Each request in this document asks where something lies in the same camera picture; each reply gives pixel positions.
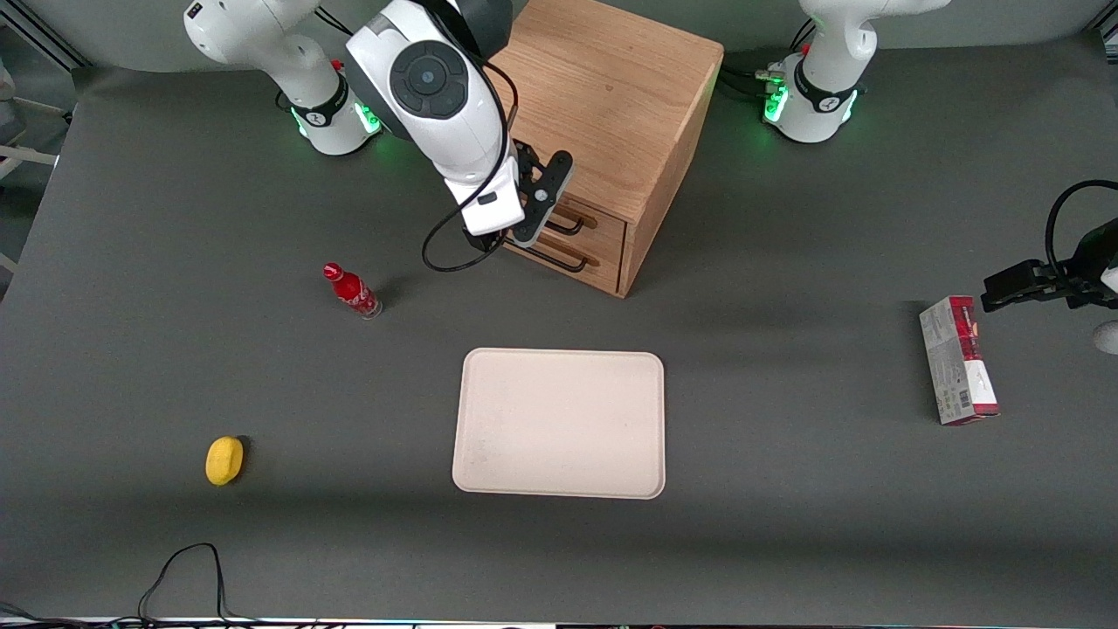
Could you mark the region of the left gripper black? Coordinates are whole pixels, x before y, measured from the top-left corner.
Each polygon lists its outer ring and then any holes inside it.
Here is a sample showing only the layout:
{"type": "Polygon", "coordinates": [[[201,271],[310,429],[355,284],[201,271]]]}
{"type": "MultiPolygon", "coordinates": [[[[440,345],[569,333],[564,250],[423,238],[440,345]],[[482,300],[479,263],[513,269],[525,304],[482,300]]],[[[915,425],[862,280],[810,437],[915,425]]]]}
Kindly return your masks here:
{"type": "MultiPolygon", "coordinates": [[[[1086,232],[1076,246],[1073,255],[1063,261],[1057,260],[1054,247],[1055,218],[1046,219],[1046,263],[1054,273],[1059,289],[1065,290],[1065,298],[1076,299],[1070,309],[1082,304],[1097,304],[1115,309],[1115,287],[1105,282],[1105,273],[1115,270],[1115,248],[1117,247],[1117,219],[1108,220],[1086,232]]],[[[1011,304],[1026,302],[1029,294],[1046,290],[1046,264],[1022,261],[987,276],[985,294],[980,295],[983,311],[996,312],[1011,304]]]]}

